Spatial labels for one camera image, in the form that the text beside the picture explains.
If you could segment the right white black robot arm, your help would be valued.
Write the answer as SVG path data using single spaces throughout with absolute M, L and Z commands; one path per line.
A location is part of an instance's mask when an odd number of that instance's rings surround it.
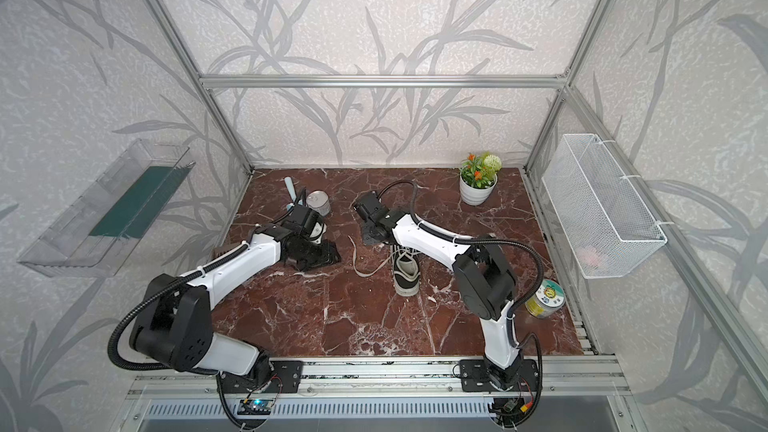
M 387 190 L 399 185 L 412 187 L 406 211 L 391 209 L 382 201 Z M 517 310 L 542 285 L 543 259 L 535 249 L 518 241 L 460 235 L 424 220 L 415 212 L 417 193 L 415 182 L 398 180 L 380 192 L 358 196 L 352 208 L 362 220 L 361 230 L 374 241 L 413 249 L 452 272 L 465 306 L 481 321 L 490 382 L 497 390 L 507 391 L 520 376 L 526 343 L 538 340 L 534 333 L 518 340 L 514 319 Z M 525 252 L 534 263 L 536 279 L 521 297 L 516 296 L 517 276 L 502 251 L 504 246 Z

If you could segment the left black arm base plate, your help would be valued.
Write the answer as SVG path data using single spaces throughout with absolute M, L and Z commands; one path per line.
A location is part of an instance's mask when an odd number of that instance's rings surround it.
M 225 394 L 272 393 L 293 394 L 298 391 L 304 362 L 300 360 L 270 360 L 257 363 L 245 376 L 225 373 L 220 389 Z

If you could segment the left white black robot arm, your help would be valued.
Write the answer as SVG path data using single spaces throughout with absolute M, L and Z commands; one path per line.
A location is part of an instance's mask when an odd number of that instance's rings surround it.
M 215 260 L 178 277 L 158 275 L 143 300 L 116 325 L 107 344 L 109 360 L 129 371 L 226 374 L 256 385 L 268 382 L 273 375 L 269 353 L 215 332 L 212 311 L 276 264 L 306 272 L 339 263 L 337 247 L 324 233 L 319 212 L 295 205 Z

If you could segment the white shoelace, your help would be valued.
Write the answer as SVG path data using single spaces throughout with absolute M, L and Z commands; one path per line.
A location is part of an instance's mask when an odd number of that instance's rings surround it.
M 393 249 L 391 246 L 379 244 L 368 247 L 365 244 L 359 244 L 351 236 L 347 236 L 347 238 L 352 247 L 352 270 L 358 277 L 370 278 L 392 264 Z

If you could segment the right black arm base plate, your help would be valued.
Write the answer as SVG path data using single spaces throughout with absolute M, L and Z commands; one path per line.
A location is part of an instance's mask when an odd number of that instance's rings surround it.
M 464 359 L 458 362 L 456 375 L 463 392 L 536 392 L 540 372 L 538 363 L 529 358 L 518 358 L 511 367 L 514 374 L 504 382 L 496 380 L 484 359 Z

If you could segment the black white canvas sneaker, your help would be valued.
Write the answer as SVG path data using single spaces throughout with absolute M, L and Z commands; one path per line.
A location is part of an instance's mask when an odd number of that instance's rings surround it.
M 408 247 L 392 247 L 393 285 L 402 297 L 412 297 L 419 292 L 421 273 L 417 255 L 417 251 Z

